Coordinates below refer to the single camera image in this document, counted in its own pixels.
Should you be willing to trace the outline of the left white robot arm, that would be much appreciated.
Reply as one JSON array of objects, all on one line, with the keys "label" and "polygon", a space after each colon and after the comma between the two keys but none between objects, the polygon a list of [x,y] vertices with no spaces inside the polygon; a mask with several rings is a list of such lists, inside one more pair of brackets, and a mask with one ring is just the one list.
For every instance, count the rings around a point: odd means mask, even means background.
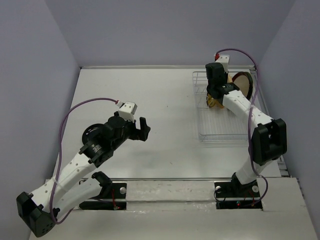
[{"label": "left white robot arm", "polygon": [[114,115],[104,124],[89,126],[82,135],[83,146],[58,171],[57,179],[51,178],[34,191],[23,191],[17,196],[18,215],[37,238],[51,231],[80,203],[110,194],[112,180],[97,168],[126,140],[144,142],[148,139],[151,128],[146,119],[140,117],[139,123],[137,128],[135,121]]}]

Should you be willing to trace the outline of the yellow patterned black-rim plate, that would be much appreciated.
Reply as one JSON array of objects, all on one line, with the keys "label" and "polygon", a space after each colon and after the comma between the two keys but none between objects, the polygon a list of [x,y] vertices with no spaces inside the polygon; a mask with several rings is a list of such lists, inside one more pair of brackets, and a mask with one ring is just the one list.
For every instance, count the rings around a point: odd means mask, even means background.
[{"label": "yellow patterned black-rim plate", "polygon": [[206,104],[209,108],[224,108],[224,106],[221,105],[218,100],[214,99],[209,93],[206,95]]}]

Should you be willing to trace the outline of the black round plate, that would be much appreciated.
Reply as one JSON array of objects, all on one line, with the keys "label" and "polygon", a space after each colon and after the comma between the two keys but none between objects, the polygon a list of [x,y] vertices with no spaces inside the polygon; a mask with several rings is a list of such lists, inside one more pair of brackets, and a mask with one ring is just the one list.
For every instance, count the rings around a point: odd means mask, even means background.
[{"label": "black round plate", "polygon": [[92,140],[95,136],[101,133],[102,123],[95,123],[87,127],[81,137],[82,144],[85,145],[87,142]]}]

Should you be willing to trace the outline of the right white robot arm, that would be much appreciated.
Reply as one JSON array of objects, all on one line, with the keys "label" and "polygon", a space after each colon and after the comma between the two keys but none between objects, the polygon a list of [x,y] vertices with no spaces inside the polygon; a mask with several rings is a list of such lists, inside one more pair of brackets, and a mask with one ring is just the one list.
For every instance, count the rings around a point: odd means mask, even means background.
[{"label": "right white robot arm", "polygon": [[219,62],[205,65],[207,93],[223,107],[247,124],[248,160],[236,171],[230,182],[235,196],[242,196],[264,168],[287,152],[287,125],[281,118],[274,119],[254,106],[233,82]]}]

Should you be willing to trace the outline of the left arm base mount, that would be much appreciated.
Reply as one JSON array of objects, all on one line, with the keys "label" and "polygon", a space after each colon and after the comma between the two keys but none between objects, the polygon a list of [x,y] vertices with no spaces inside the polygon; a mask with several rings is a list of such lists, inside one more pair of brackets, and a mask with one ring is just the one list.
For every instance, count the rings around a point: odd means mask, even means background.
[{"label": "left arm base mount", "polygon": [[127,183],[113,182],[109,189],[102,189],[97,196],[79,204],[81,210],[117,211],[127,208]]}]

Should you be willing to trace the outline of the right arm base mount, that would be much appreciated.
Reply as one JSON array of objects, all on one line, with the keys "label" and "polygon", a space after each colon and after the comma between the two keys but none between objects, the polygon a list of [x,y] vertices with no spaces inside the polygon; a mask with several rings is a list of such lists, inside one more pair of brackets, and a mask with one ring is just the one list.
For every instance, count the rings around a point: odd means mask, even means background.
[{"label": "right arm base mount", "polygon": [[239,190],[234,190],[230,181],[215,182],[213,196],[218,210],[263,209],[257,181]]}]

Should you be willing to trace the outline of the orange round plate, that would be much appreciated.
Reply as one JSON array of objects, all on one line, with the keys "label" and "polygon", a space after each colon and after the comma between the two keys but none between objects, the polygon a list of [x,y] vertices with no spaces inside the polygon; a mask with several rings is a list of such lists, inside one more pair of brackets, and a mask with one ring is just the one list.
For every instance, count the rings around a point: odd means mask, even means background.
[{"label": "orange round plate", "polygon": [[228,73],[227,74],[227,83],[232,83],[232,82],[233,82],[232,76]]}]

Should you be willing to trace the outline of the red rim white plate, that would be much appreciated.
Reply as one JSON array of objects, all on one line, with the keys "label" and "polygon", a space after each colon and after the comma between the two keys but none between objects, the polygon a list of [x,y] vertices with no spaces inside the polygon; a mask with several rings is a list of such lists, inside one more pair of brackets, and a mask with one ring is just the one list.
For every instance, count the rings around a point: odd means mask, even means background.
[{"label": "red rim white plate", "polygon": [[252,75],[246,71],[240,71],[232,77],[232,82],[239,88],[242,94],[250,100],[253,95],[254,82]]}]

